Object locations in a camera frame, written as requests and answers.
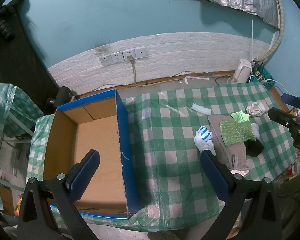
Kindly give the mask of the black sponge cloth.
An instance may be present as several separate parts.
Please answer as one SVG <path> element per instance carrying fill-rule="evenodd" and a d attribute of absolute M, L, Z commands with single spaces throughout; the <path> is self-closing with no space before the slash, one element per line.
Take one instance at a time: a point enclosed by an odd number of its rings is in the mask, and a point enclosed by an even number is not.
<path fill-rule="evenodd" d="M 244 142 L 244 145 L 246 148 L 247 155 L 250 157 L 256 157 L 264 150 L 264 146 L 258 139 L 247 140 Z"/>

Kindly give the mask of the green glitter cloth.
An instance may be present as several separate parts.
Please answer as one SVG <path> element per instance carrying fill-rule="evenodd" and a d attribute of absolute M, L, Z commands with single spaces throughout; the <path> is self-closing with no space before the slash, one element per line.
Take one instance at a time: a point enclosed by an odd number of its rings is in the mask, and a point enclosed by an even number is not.
<path fill-rule="evenodd" d="M 225 146 L 231 146 L 247 140 L 256 140 L 249 121 L 236 122 L 234 120 L 222 120 L 219 126 Z"/>

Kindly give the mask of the grey towel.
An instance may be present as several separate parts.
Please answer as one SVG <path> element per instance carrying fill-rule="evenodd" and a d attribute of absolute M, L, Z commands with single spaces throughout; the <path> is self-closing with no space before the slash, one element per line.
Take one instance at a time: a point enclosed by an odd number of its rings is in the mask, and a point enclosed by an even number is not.
<path fill-rule="evenodd" d="M 208 116 L 209 131 L 213 135 L 214 149 L 216 158 L 224 164 L 229 170 L 246 171 L 249 166 L 246 164 L 247 150 L 243 142 L 238 142 L 231 146 L 226 146 L 220 129 L 220 121 L 233 121 L 233 118 L 225 115 L 210 115 Z"/>

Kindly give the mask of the white blue plastic bag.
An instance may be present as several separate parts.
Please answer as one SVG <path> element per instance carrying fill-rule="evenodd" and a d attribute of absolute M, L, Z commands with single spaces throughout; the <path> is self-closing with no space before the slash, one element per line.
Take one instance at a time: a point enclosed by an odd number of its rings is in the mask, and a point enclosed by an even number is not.
<path fill-rule="evenodd" d="M 216 156 L 213 136 L 207 127 L 200 126 L 200 128 L 196 131 L 194 144 L 199 152 L 210 151 L 214 156 Z"/>

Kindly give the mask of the crumpled white plastic bag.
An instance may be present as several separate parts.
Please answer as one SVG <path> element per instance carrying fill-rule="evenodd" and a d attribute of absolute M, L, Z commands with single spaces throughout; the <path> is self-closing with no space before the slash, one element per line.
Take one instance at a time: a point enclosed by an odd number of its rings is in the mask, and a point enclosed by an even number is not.
<path fill-rule="evenodd" d="M 268 111 L 269 111 L 269 106 L 264 100 L 255 101 L 246 108 L 246 112 L 253 117 L 262 116 Z"/>

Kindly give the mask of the white sock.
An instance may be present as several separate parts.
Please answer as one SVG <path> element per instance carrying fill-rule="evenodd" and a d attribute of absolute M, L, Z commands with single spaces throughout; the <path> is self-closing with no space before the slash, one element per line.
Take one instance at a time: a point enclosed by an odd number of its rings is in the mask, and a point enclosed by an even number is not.
<path fill-rule="evenodd" d="M 251 129 L 253 131 L 253 135 L 255 136 L 255 138 L 257 140 L 259 140 L 260 139 L 260 133 L 259 133 L 259 126 L 258 126 L 258 124 L 252 123 L 251 124 Z"/>

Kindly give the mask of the light green paper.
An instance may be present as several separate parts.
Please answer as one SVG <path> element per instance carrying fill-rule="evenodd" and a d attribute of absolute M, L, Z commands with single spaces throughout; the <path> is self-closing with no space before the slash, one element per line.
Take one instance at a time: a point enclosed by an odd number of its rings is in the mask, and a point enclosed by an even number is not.
<path fill-rule="evenodd" d="M 230 116 L 238 123 L 250 121 L 250 115 L 243 111 L 231 113 Z"/>

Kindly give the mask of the teal plastic basket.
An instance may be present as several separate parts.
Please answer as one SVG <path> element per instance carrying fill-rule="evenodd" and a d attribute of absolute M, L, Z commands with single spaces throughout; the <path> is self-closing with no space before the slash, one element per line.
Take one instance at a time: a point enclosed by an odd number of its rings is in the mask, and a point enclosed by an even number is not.
<path fill-rule="evenodd" d="M 250 82 L 260 82 L 266 88 L 266 90 L 270 91 L 274 85 L 275 81 L 270 73 L 266 70 L 264 63 L 261 64 L 254 63 L 252 68 L 251 77 L 248 78 Z"/>

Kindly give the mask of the white electric kettle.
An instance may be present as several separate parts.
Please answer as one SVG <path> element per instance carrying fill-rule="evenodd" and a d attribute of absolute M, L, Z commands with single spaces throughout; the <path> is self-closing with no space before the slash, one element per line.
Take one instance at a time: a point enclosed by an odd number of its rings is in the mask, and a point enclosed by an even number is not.
<path fill-rule="evenodd" d="M 246 83 L 252 69 L 251 63 L 246 59 L 240 59 L 239 66 L 232 77 L 232 83 Z"/>

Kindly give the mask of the white foam tube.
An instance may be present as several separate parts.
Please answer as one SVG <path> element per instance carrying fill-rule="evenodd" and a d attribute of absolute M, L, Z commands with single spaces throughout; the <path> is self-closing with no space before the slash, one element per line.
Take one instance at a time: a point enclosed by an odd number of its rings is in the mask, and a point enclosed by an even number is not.
<path fill-rule="evenodd" d="M 200 106 L 200 105 L 197 105 L 195 103 L 192 104 L 191 108 L 194 111 L 197 111 L 198 113 L 202 113 L 202 114 L 205 114 L 205 115 L 211 115 L 212 114 L 212 110 L 211 109 L 203 107 L 203 106 Z"/>

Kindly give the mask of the green checkered tablecloth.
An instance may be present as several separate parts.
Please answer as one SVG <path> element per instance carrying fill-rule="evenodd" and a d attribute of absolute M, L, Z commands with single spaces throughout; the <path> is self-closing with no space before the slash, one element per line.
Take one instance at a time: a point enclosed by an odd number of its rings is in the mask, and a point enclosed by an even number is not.
<path fill-rule="evenodd" d="M 196 130 L 208 125 L 208 116 L 191 109 L 193 103 L 212 109 L 213 116 L 245 110 L 255 101 L 276 103 L 261 83 L 179 89 L 124 99 L 128 112 L 136 187 L 143 207 L 130 219 L 104 219 L 83 215 L 87 223 L 156 232 L 183 229 L 218 215 L 224 203 L 217 199 L 199 164 L 193 142 Z M 43 179 L 52 115 L 39 118 L 31 142 L 27 179 Z M 264 150 L 248 157 L 248 179 L 275 179 L 295 159 L 288 129 L 267 114 L 257 123 Z"/>

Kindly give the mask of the blue cardboard box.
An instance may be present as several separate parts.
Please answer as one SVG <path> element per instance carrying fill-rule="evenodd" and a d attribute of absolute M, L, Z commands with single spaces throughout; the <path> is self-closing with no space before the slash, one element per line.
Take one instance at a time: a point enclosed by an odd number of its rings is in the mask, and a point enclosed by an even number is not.
<path fill-rule="evenodd" d="M 115 89 L 57 107 L 44 157 L 43 180 L 73 167 L 66 183 L 80 213 L 127 220 L 139 207 L 127 110 Z"/>

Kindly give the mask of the white plastic strip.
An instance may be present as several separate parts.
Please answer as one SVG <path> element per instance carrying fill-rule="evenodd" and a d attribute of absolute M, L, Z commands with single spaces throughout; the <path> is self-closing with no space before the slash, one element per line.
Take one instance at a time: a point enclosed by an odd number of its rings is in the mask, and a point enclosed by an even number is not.
<path fill-rule="evenodd" d="M 189 84 L 189 80 L 209 80 L 209 78 L 208 77 L 198 77 L 198 76 L 185 76 L 184 77 L 184 81 L 185 81 L 186 85 Z"/>

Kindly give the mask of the green checkered side cover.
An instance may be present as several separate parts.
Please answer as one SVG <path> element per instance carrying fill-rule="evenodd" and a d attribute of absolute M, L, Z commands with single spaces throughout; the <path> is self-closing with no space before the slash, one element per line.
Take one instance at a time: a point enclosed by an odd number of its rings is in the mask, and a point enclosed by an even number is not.
<path fill-rule="evenodd" d="M 0 83 L 0 148 L 2 137 L 19 137 L 35 126 L 44 114 L 19 87 Z M 0 197 L 0 210 L 3 203 Z"/>

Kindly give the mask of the white wall socket strip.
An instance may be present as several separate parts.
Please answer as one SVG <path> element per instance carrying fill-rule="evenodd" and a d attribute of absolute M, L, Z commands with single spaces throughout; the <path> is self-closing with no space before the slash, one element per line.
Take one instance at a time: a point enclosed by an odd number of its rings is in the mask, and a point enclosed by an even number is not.
<path fill-rule="evenodd" d="M 103 66 L 109 66 L 112 64 L 123 63 L 126 61 L 133 61 L 135 59 L 141 59 L 147 57 L 147 49 L 145 47 L 138 47 L 134 49 L 126 49 L 123 51 L 118 51 L 108 55 L 100 57 L 101 64 Z"/>

